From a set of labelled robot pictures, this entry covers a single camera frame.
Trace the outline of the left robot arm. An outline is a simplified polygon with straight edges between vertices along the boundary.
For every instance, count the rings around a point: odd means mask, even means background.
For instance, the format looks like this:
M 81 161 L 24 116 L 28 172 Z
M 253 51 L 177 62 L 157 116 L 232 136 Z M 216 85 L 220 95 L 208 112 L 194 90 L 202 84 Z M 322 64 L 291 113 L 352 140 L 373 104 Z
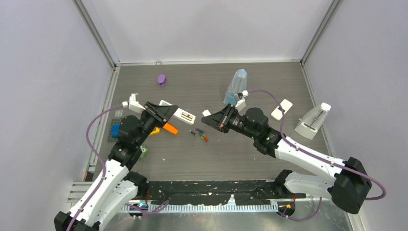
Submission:
M 103 231 L 128 201 L 147 195 L 146 177 L 132 168 L 142 154 L 141 145 L 155 128 L 171 119 L 178 106 L 124 101 L 109 111 L 121 107 L 139 113 L 140 118 L 129 115 L 121 120 L 117 142 L 107 160 L 101 161 L 97 180 L 67 213 L 60 211 L 55 216 L 57 231 Z

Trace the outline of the white remote control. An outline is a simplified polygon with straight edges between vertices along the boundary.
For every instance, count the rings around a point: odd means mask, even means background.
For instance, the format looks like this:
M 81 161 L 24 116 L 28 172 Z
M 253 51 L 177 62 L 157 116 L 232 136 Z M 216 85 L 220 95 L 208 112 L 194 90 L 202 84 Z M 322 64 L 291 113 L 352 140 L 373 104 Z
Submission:
M 189 125 L 193 125 L 196 119 L 195 115 L 183 109 L 180 109 L 180 108 L 177 109 L 177 111 L 173 114 L 173 116 L 179 119 L 180 121 L 187 123 Z

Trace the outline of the white battery cover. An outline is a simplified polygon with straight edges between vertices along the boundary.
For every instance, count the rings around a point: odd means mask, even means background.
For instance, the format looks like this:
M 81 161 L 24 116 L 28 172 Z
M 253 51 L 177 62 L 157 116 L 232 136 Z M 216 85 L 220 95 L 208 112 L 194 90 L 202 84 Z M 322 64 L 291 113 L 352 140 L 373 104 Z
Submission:
M 203 114 L 203 116 L 210 116 L 210 115 L 211 115 L 211 113 L 209 112 L 208 109 L 204 110 L 204 111 L 202 112 L 202 114 Z

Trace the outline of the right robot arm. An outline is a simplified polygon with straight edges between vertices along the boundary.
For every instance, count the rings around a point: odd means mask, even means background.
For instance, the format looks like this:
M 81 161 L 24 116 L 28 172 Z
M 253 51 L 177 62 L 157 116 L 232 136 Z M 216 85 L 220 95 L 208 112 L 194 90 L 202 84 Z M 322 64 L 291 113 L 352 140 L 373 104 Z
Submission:
M 223 133 L 236 131 L 253 139 L 253 146 L 262 154 L 291 162 L 312 175 L 283 170 L 275 179 L 275 193 L 288 197 L 292 193 L 304 193 L 332 200 L 343 211 L 357 214 L 372 183 L 366 179 L 362 163 L 353 157 L 348 160 L 331 157 L 307 148 L 292 138 L 282 136 L 268 124 L 268 118 L 260 108 L 253 107 L 240 115 L 227 105 L 211 114 L 203 112 L 201 121 Z

